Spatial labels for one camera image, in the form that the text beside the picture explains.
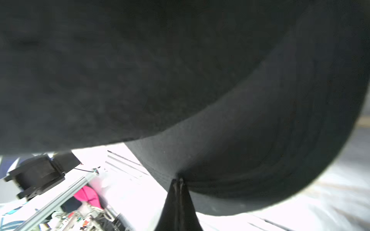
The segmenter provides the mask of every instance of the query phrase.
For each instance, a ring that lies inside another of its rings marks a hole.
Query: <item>pink fabric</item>
[[[87,201],[90,205],[101,208],[100,201],[98,194],[95,192],[94,189],[84,186],[82,189],[80,189],[75,195],[74,198],[76,198],[79,201]]]

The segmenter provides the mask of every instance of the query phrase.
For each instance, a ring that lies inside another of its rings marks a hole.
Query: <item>black fabric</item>
[[[367,88],[369,37],[349,3],[311,5],[224,97],[127,146],[164,189],[181,174],[201,213],[233,215],[298,192],[338,154]]]
[[[0,151],[68,150],[163,131],[247,78],[308,5],[2,1]]]
[[[203,231],[183,179],[173,179],[168,189],[161,217],[154,231],[163,230]]]
[[[62,173],[67,173],[81,164],[72,151],[58,152],[53,155],[53,162]]]
[[[66,202],[64,202],[60,207],[63,210],[63,212],[70,213],[77,210],[81,205],[82,202],[80,202],[74,197],[71,197]]]
[[[369,76],[350,0],[0,2],[0,151],[128,142],[195,209],[276,203],[337,155]]]

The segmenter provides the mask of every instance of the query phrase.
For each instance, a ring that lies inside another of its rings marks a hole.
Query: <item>pink object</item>
[[[82,189],[80,189],[75,195],[74,198],[76,198],[79,201],[86,201],[90,205],[101,208],[100,201],[98,194],[95,192],[94,189],[84,186]]]

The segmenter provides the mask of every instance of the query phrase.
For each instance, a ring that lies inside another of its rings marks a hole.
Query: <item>black cable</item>
[[[269,223],[269,224],[275,225],[276,227],[281,228],[282,230],[285,230],[285,231],[293,231],[293,230],[291,230],[291,229],[289,229],[289,228],[286,228],[286,227],[284,227],[284,226],[282,226],[282,225],[279,225],[279,224],[277,224],[277,223],[274,223],[274,222],[272,222],[272,221],[269,221],[269,220],[266,220],[266,219],[262,219],[262,220],[264,220],[265,222],[267,222],[267,223]]]
[[[74,169],[77,169],[77,168],[74,168]],[[83,170],[83,169],[77,169],[77,170],[81,170],[81,171],[87,171],[87,170]],[[89,173],[94,173],[95,171],[88,171]]]

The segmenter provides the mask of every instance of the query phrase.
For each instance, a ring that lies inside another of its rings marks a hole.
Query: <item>wire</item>
[[[24,221],[12,221],[12,222],[9,222],[3,225],[3,221],[4,221],[4,217],[2,217],[0,221],[0,231],[15,229],[24,222]]]
[[[113,222],[114,221],[114,219],[111,217],[110,219],[107,217],[107,215],[108,214],[106,214],[106,213],[103,213],[103,216],[107,219],[107,220],[109,220],[110,222]]]
[[[74,169],[77,169],[77,168],[74,168]],[[77,169],[77,170],[81,170],[81,171],[88,171],[88,170],[83,170],[83,169]],[[94,173],[95,171],[88,171],[89,173]]]
[[[97,210],[97,211],[99,211],[99,212],[104,212],[104,209],[101,209],[101,208],[98,208],[98,207],[92,206],[92,205],[90,205],[90,204],[88,204],[88,206],[90,206],[92,209]]]

